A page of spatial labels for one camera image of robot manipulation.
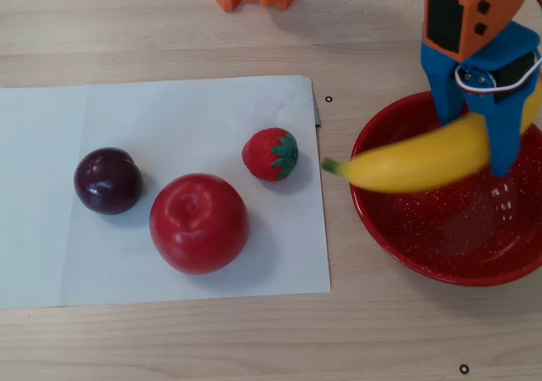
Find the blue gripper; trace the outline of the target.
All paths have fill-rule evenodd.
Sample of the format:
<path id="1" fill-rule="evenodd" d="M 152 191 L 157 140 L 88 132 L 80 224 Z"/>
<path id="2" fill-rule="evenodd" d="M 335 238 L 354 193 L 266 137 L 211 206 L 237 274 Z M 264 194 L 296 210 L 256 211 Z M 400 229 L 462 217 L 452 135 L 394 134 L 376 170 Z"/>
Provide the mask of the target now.
<path id="1" fill-rule="evenodd" d="M 490 167 L 497 177 L 508 174 L 519 154 L 523 107 L 540 73 L 539 44 L 538 34 L 512 21 L 463 60 L 422 45 L 421 64 L 440 124 L 457 120 L 465 99 L 484 121 Z"/>

